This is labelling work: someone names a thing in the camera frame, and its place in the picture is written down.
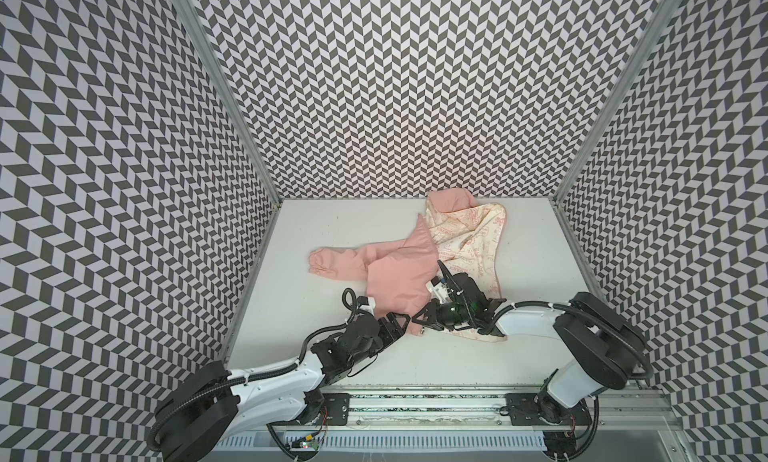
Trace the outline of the pink Snoopy zip jacket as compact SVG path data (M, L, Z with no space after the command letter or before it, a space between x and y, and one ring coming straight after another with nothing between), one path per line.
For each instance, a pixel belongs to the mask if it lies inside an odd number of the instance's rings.
M356 249L323 247L310 253L309 271L340 281L363 281L375 315L415 315L431 298L427 283L443 262L453 276L465 273L489 298L499 298L496 255L507 221L499 203L480 203L460 188L432 191L415 229L402 240Z

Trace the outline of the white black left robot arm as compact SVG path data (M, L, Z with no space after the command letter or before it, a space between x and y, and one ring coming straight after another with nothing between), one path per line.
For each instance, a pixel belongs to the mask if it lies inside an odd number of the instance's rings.
M211 362L158 403L145 436L165 461L199 461L222 439L261 426L316 419L323 388L354 374L403 337L406 314L375 318L357 309L344 324L311 333L300 354L259 368L228 370Z

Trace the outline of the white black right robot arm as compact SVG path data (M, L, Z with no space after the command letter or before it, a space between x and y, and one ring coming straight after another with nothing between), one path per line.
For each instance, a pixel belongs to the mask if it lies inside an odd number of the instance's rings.
M435 331L469 331L492 338L544 337L561 342L571 355L527 402L508 404L511 418L522 414L559 425L584 399L653 375L642 332L589 292L578 292L566 303L508 302L469 294L467 289L449 289L441 297L435 289L411 322Z

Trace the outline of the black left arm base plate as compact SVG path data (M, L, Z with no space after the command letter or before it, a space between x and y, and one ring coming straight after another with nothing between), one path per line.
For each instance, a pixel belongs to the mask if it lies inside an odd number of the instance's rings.
M345 426L349 417L351 395L349 393L306 393L306 407L297 417L302 425Z

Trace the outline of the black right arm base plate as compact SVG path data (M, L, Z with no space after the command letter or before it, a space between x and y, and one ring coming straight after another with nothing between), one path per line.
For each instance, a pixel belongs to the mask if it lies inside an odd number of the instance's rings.
M507 393L505 403L499 409L502 417L508 417L513 426L586 427L592 416L584 401L566 408L548 395L534 393Z

